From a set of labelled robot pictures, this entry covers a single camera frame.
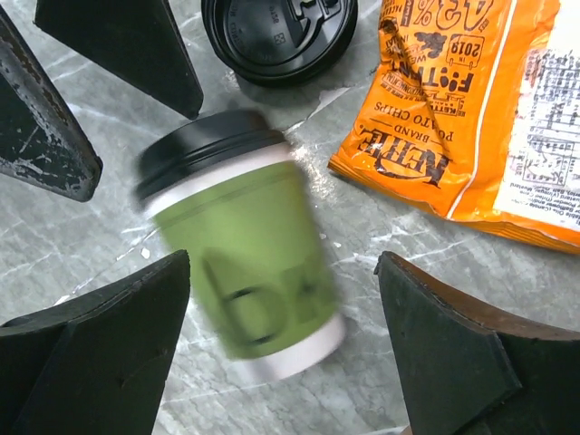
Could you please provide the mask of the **black cup lid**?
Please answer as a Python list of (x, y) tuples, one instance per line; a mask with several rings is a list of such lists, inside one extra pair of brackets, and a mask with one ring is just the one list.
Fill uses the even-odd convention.
[(236, 109), (198, 118), (152, 143), (137, 158), (134, 195), (148, 198), (217, 164), (285, 142), (257, 110)]

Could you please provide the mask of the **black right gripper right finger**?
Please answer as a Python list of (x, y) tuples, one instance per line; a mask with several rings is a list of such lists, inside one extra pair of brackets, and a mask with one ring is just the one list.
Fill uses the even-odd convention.
[(375, 267), (410, 434), (576, 434), (579, 335), (503, 311), (390, 251)]

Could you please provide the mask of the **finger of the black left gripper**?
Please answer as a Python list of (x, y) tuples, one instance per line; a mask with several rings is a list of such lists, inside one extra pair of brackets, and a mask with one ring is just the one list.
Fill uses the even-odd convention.
[(184, 117), (198, 117), (203, 91), (167, 1), (44, 0), (34, 24)]
[(1, 173), (78, 202), (102, 175), (62, 95), (6, 11), (1, 12)]

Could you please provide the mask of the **green paper coffee cup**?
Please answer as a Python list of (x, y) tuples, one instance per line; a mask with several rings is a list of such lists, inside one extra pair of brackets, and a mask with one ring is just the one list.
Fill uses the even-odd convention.
[(283, 380), (343, 342), (334, 279), (286, 142), (186, 176), (143, 208), (171, 248), (188, 252), (193, 297), (245, 377)]

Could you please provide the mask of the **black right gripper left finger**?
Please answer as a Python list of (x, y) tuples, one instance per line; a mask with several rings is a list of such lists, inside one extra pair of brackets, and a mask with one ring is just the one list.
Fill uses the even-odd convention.
[(179, 250), (2, 324), (2, 433), (152, 433), (189, 277), (189, 256)]

